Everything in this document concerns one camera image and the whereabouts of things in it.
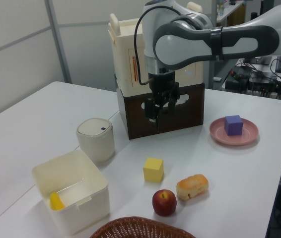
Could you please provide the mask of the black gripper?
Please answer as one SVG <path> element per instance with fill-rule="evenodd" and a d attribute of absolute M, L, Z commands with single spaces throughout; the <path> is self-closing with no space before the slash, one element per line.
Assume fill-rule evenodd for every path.
<path fill-rule="evenodd" d="M 160 107 L 156 102 L 162 102 L 164 97 L 166 97 L 168 111 L 171 115 L 174 115 L 176 100 L 180 98 L 179 83 L 175 81 L 174 71 L 165 74 L 149 73 L 148 77 L 152 98 L 148 98 L 144 102 L 145 117 L 154 128 L 158 128 Z"/>

